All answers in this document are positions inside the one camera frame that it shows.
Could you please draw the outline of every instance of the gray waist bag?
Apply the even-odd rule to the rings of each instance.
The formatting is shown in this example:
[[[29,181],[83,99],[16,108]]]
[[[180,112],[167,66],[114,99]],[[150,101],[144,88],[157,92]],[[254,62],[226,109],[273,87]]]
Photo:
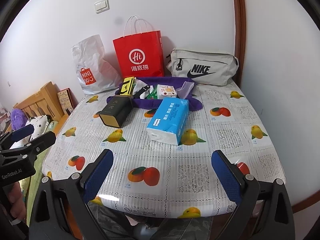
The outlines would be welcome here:
[[[167,69],[173,77],[192,78],[199,84],[225,86],[238,69],[238,60],[226,52],[173,49]]]

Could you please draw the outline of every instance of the human hand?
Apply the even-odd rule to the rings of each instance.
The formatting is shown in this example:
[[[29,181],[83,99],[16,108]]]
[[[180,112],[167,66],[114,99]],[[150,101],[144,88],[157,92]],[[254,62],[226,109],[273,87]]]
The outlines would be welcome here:
[[[23,195],[19,182],[13,184],[11,191],[8,193],[8,199],[12,204],[10,210],[11,215],[19,220],[24,220],[26,217],[26,206],[23,202]]]

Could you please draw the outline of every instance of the nike swoosh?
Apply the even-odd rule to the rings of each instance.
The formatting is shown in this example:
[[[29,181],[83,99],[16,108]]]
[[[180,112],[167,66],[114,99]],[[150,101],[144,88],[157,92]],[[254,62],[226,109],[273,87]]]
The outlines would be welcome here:
[[[202,76],[206,76],[206,75],[210,75],[210,74],[214,74],[215,72],[212,73],[205,73],[205,74],[197,74],[197,75],[193,75],[190,72],[191,70],[189,70],[189,72],[187,73],[187,77],[188,78],[197,78],[197,77],[202,77]]]

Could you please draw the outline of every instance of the black box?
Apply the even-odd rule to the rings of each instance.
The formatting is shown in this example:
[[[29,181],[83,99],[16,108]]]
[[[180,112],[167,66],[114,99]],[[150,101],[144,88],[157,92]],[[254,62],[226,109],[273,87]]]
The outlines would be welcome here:
[[[129,97],[114,96],[99,116],[104,125],[120,128],[131,110],[132,104]]]

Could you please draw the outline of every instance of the wooden headboard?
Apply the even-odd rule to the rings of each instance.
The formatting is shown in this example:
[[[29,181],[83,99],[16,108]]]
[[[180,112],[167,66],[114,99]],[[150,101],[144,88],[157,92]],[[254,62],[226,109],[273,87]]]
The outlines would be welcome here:
[[[48,114],[53,121],[60,121],[64,113],[57,92],[52,82],[49,82],[39,92],[15,104],[13,108],[21,109],[28,118]]]

